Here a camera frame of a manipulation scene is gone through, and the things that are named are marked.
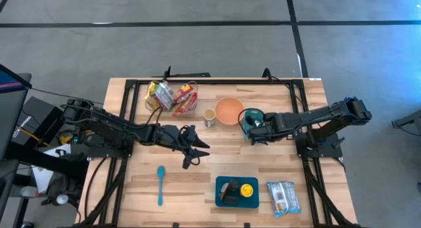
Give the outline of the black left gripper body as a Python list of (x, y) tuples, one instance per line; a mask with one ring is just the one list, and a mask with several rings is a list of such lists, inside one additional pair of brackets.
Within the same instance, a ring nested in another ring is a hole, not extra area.
[(194, 166), (199, 165), (199, 155), (197, 149), (192, 147), (195, 142), (195, 136), (196, 132), (194, 125), (185, 125), (179, 131), (180, 148), (184, 155), (182, 164), (183, 169), (188, 169), (188, 167), (192, 164)]

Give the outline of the blue plastic spoon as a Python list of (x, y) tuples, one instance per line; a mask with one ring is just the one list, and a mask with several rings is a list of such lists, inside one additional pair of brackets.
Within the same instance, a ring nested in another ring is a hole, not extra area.
[(162, 206), (163, 204), (163, 197), (162, 197), (162, 182), (165, 176), (165, 167), (159, 166), (157, 168), (157, 176), (159, 179), (159, 193), (158, 193), (158, 205)]

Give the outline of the brown taco mix packet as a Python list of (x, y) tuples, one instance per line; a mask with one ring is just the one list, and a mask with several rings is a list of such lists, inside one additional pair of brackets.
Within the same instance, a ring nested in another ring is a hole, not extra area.
[(225, 199), (229, 190), (230, 190), (230, 182), (226, 182), (225, 184), (223, 184), (223, 186), (220, 189), (219, 197), (220, 197), (221, 201), (223, 201)]

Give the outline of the green snack packet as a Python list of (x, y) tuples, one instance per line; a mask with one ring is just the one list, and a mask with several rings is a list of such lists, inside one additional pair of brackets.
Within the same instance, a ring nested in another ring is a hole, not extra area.
[(159, 83), (153, 95), (165, 110), (170, 110), (175, 104), (173, 94), (172, 89), (166, 83)]

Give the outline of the brown spice can yellow lid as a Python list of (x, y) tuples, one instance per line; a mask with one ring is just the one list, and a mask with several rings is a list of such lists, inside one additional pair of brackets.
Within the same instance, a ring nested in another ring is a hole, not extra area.
[(249, 198), (254, 193), (254, 188), (251, 184), (244, 183), (242, 186), (240, 186), (239, 193), (242, 197)]

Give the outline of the yellow noodle packet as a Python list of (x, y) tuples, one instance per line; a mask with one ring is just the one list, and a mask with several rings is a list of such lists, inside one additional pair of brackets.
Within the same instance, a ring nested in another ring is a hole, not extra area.
[(152, 81), (148, 85), (147, 94), (144, 97), (145, 105), (148, 107), (149, 110), (155, 110), (160, 106), (158, 100), (154, 97), (156, 88), (157, 88), (157, 84)]

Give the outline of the white blue noodle packet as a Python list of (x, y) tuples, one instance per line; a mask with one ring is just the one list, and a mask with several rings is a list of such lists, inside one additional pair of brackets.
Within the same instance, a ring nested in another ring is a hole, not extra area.
[(274, 216), (280, 217), (285, 214), (300, 214), (301, 206), (295, 184), (292, 181), (267, 182), (268, 190), (272, 199)]

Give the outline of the beige paper cup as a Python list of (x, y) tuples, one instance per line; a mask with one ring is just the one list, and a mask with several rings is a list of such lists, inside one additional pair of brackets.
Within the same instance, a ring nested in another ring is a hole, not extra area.
[(206, 127), (212, 127), (216, 122), (216, 112), (208, 108), (203, 113), (204, 124)]

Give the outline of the orange plastic bowl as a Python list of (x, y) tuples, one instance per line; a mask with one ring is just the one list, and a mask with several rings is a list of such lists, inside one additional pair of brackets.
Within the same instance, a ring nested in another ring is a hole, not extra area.
[(225, 125), (236, 125), (238, 123), (238, 116), (242, 119), (242, 111), (244, 109), (245, 107), (239, 99), (224, 97), (216, 103), (216, 118)]

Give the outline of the clear plastic container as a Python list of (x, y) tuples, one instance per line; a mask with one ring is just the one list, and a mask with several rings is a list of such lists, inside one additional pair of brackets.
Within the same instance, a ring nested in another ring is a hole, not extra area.
[(169, 83), (151, 81), (144, 97), (145, 107), (151, 112), (158, 109), (172, 117), (193, 115), (198, 103), (199, 85), (196, 81)]

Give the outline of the blue plastic bin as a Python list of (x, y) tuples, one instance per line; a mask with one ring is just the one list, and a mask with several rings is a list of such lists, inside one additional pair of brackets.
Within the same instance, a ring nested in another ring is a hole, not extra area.
[[(230, 182), (232, 179), (237, 179), (239, 181), (239, 188), (235, 192), (228, 192), (227, 195), (237, 196), (239, 198), (238, 204), (227, 204), (224, 201), (220, 200), (219, 194), (220, 189), (226, 182)], [(251, 184), (254, 188), (254, 193), (251, 197), (245, 198), (242, 197), (239, 193), (240, 186), (242, 184), (248, 183)], [(218, 207), (233, 207), (233, 208), (258, 208), (259, 207), (259, 181), (255, 177), (233, 177), (233, 176), (218, 176), (216, 178), (215, 185), (215, 204)]]

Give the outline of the black stand beam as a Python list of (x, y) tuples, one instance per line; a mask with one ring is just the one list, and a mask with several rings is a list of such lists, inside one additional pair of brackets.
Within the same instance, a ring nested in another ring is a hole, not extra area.
[(40, 151), (27, 149), (23, 145), (11, 142), (5, 151), (5, 158), (17, 159), (20, 162), (38, 166), (69, 177), (84, 179), (87, 172), (87, 162), (71, 162), (65, 158), (57, 158)]

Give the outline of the white paper sheet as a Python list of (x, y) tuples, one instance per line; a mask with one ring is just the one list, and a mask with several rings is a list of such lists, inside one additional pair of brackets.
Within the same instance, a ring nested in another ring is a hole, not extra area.
[[(71, 147), (70, 144), (61, 145), (49, 150), (46, 150), (44, 154), (53, 156), (55, 158), (63, 157), (67, 154), (70, 154)], [(37, 190), (39, 193), (45, 193), (47, 191), (49, 182), (53, 176), (53, 171), (41, 168), (38, 166), (32, 167), (32, 172), (36, 180)]]

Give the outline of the black equipment case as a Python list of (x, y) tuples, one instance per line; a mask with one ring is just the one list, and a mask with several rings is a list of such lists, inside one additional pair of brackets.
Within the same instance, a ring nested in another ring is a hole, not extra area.
[(11, 141), (29, 148), (48, 146), (63, 126), (63, 111), (30, 97), (23, 105)]

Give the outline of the black aluminium table frame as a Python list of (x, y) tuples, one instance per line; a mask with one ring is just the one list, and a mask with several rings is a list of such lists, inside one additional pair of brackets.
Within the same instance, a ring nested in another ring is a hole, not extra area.
[[(270, 145), (251, 145), (238, 125), (216, 123), (206, 127), (203, 112), (214, 108), (224, 97), (235, 97), (246, 107), (268, 112), (314, 110), (328, 101), (318, 79), (293, 78), (269, 82), (265, 78), (197, 78), (198, 105), (193, 115), (159, 116), (162, 124), (193, 124), (199, 138), (210, 146), (210, 154), (198, 166), (182, 168), (183, 155), (167, 148), (135, 144), (123, 180), (122, 199), (111, 197), (105, 219), (93, 228), (147, 227), (312, 227), (324, 220), (321, 198), (306, 184), (302, 159), (295, 142), (282, 140)], [(158, 205), (157, 168), (165, 167), (162, 206)], [(258, 208), (218, 207), (215, 204), (216, 178), (255, 177), (259, 181)], [(269, 181), (293, 181), (300, 214), (274, 216)]]

